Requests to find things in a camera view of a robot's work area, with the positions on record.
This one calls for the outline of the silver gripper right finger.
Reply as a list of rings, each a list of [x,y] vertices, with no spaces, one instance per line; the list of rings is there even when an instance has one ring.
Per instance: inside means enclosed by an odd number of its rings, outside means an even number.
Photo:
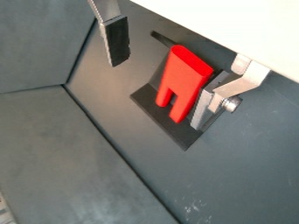
[[[270,68],[238,54],[231,72],[222,71],[201,91],[191,127],[206,130],[225,110],[233,113],[242,103],[239,94],[258,88],[270,71]]]

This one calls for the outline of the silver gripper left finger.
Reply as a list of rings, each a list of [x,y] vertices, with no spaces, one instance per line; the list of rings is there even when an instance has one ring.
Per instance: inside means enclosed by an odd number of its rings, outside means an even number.
[[[117,67],[131,54],[127,17],[121,12],[118,0],[88,0],[88,4],[98,19],[109,63]]]

